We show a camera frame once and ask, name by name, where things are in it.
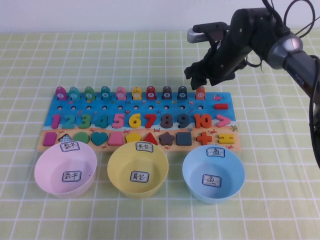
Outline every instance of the plus sign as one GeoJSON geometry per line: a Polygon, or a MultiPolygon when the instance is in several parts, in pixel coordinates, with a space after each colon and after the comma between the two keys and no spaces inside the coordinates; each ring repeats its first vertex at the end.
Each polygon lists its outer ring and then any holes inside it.
{"type": "Polygon", "coordinates": [[[196,137],[196,141],[202,145],[207,145],[208,143],[212,142],[212,136],[207,136],[207,133],[203,131],[201,136],[196,137]]]}

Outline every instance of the grid pattern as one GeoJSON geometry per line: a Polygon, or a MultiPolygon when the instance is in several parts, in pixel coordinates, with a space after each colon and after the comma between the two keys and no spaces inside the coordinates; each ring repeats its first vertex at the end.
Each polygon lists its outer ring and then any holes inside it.
{"type": "MultiPolygon", "coordinates": [[[[320,55],[320,30],[303,42],[308,54],[320,55]]],[[[266,64],[263,73],[247,67],[235,80],[206,87],[232,94],[243,147],[246,182],[228,202],[208,205],[191,196],[184,153],[168,153],[167,180],[148,199],[127,199],[112,186],[108,153],[97,154],[97,179],[77,199],[55,199],[36,185],[35,149],[57,86],[191,91],[183,71],[208,47],[187,43],[185,32],[0,35],[0,239],[320,239],[309,98],[286,72],[266,64]]],[[[249,59],[258,62],[254,54],[249,59]]]]}

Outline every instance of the teal heart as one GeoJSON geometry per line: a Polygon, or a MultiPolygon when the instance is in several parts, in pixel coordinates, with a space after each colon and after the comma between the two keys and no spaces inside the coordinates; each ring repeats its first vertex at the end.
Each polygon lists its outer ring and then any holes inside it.
{"type": "Polygon", "coordinates": [[[95,131],[91,134],[91,141],[96,146],[100,146],[101,144],[103,144],[107,140],[108,140],[108,134],[106,134],[105,132],[95,131]]]}

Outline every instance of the light blue bowl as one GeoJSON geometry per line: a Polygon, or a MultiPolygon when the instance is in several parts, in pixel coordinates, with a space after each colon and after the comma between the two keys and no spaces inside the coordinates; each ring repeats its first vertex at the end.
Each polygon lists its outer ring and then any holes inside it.
{"type": "Polygon", "coordinates": [[[236,154],[217,145],[200,146],[189,152],[182,174],[190,192],[208,204],[222,203],[234,196],[246,178],[244,165],[236,154]]]}

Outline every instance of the yellow bowl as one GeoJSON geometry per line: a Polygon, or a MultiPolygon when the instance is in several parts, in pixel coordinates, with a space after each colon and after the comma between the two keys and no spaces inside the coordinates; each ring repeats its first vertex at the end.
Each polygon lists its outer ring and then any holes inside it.
{"type": "Polygon", "coordinates": [[[169,163],[164,151],[145,141],[119,147],[110,157],[107,173],[111,183],[126,197],[149,198],[165,181],[169,163]]]}

